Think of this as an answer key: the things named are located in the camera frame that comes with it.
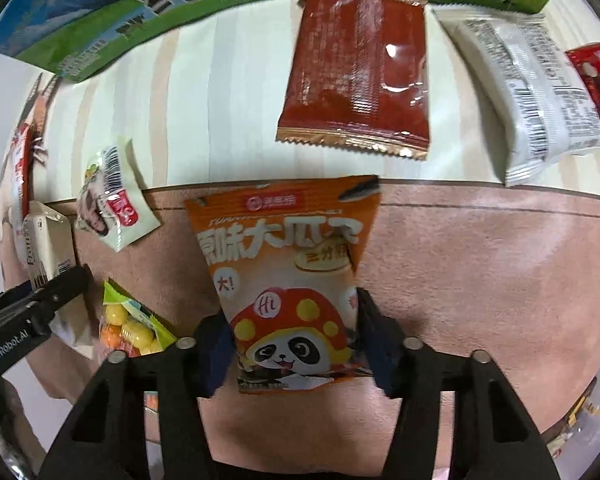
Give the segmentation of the pale green chicken foot packet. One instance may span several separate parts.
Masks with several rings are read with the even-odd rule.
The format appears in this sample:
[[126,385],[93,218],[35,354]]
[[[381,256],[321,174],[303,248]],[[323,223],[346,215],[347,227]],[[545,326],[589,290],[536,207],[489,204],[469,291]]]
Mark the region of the pale green chicken foot packet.
[[117,138],[98,151],[86,166],[76,198],[76,228],[114,252],[161,226],[137,183],[128,157],[131,148],[129,140]]

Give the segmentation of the red white long snack packet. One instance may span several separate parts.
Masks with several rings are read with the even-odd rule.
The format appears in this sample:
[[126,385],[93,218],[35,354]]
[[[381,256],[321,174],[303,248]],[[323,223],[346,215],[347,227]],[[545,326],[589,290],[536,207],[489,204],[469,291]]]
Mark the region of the red white long snack packet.
[[10,224],[18,260],[27,266],[26,237],[23,220],[27,217],[30,202],[31,125],[23,122],[12,138],[8,156],[10,168],[9,205]]

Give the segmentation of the orange sunflower seed snack bag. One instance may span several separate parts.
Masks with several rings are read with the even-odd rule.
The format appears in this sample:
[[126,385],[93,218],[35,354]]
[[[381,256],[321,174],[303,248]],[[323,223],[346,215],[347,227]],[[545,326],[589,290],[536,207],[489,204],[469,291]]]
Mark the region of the orange sunflower seed snack bag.
[[367,375],[355,271],[379,205],[375,176],[186,200],[230,326],[241,392],[308,391]]

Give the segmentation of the dark red brown snack packet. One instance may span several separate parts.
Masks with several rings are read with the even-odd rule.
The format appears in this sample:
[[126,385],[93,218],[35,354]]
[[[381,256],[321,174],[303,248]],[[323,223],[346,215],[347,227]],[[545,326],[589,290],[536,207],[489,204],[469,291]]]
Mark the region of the dark red brown snack packet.
[[303,0],[276,138],[424,159],[425,0]]

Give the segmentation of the colourful candy balls bag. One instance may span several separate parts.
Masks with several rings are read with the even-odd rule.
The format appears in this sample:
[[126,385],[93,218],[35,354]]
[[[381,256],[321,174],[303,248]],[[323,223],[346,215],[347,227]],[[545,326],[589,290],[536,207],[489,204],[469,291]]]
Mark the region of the colourful candy balls bag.
[[163,352],[176,341],[154,312],[109,280],[102,290],[98,339],[107,351],[130,358]]

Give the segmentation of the cream white snack box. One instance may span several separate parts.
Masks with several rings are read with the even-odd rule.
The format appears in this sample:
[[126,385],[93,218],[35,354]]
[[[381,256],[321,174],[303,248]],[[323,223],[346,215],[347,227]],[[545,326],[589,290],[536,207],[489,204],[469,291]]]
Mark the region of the cream white snack box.
[[[71,222],[63,214],[31,200],[22,225],[28,273],[34,289],[76,266]],[[82,295],[54,314],[50,329],[84,358],[94,358],[91,322]]]

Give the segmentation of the white grey biscuit packet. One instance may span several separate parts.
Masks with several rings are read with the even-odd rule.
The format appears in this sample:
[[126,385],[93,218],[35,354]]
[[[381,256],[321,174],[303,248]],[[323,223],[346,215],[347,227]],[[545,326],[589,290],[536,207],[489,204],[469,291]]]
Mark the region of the white grey biscuit packet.
[[543,15],[456,4],[434,14],[505,127],[506,186],[531,182],[566,155],[600,148],[596,107]]

